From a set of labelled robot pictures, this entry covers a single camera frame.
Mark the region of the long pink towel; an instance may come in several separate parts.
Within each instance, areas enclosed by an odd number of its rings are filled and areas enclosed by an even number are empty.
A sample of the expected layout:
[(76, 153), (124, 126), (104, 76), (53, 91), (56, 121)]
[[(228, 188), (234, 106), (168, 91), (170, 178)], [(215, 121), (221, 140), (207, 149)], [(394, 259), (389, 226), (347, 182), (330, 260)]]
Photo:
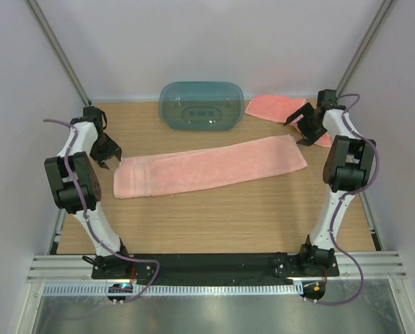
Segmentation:
[(292, 136), (270, 136), (221, 148), (125, 158), (114, 173), (113, 193), (118, 199), (173, 195), (306, 167)]

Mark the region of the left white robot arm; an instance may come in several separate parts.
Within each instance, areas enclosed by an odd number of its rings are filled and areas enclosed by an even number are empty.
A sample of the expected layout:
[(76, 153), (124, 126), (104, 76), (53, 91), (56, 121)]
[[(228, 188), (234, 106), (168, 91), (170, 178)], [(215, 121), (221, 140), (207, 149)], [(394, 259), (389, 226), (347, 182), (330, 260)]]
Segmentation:
[(66, 126), (70, 134), (62, 150), (44, 161), (44, 169), (56, 206), (72, 215), (87, 232), (95, 256), (83, 260), (92, 265), (92, 278), (125, 278), (132, 262), (127, 248), (113, 231), (101, 207), (102, 190), (91, 161), (107, 169), (106, 162), (121, 160), (122, 149), (105, 133), (106, 114), (94, 105), (70, 122), (46, 119)]

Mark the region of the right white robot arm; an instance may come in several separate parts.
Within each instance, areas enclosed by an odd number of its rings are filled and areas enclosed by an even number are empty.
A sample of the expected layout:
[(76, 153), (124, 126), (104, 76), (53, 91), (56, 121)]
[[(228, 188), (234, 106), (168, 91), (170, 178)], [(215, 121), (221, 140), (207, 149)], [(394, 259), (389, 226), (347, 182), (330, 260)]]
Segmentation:
[(318, 92), (316, 106), (306, 103), (286, 119), (287, 125), (297, 124), (299, 145), (311, 146), (326, 134), (331, 140), (323, 167), (325, 201), (298, 254), (298, 268), (308, 276), (318, 276), (333, 267), (336, 236), (345, 211), (356, 194), (371, 186), (380, 168), (375, 140), (355, 129), (349, 110), (339, 104), (335, 90), (325, 89)]

